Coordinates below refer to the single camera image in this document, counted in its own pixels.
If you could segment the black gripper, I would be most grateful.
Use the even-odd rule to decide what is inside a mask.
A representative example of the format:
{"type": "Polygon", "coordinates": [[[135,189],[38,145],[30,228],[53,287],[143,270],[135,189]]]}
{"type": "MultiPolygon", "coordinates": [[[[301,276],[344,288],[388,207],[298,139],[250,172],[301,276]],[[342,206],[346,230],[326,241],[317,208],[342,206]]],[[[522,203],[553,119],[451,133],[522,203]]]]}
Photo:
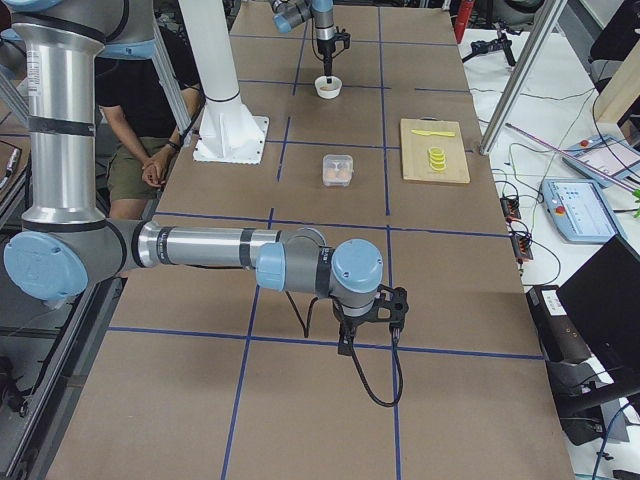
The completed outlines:
{"type": "Polygon", "coordinates": [[[332,58],[334,55],[334,40],[316,40],[317,53],[323,62],[324,74],[327,83],[332,82],[332,58]]]}
{"type": "Polygon", "coordinates": [[[354,336],[357,328],[365,322],[373,321],[373,310],[357,316],[351,316],[346,313],[345,308],[340,302],[332,303],[334,317],[339,324],[339,341],[337,352],[339,355],[352,355],[354,353],[354,336]]]}

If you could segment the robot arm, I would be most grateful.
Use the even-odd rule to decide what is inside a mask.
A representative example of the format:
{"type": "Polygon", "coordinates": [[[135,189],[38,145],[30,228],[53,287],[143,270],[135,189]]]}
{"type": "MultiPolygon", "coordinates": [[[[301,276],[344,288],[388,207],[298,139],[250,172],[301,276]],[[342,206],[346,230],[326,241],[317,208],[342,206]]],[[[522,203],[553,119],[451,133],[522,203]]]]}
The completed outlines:
{"type": "Polygon", "coordinates": [[[269,4],[273,12],[274,25],[280,33],[289,33],[299,25],[312,21],[324,76],[331,83],[332,58],[338,35],[334,24],[333,2],[331,0],[273,0],[269,4]]]}
{"type": "Polygon", "coordinates": [[[33,203],[4,251],[11,280],[55,300],[135,268],[185,265],[251,270],[263,288],[330,299],[339,351],[352,355],[358,327],[388,306],[383,261],[370,242],[329,247],[309,228],[164,227],[111,220],[96,207],[94,62],[149,59],[159,43],[149,1],[11,1],[27,54],[33,203]]]}

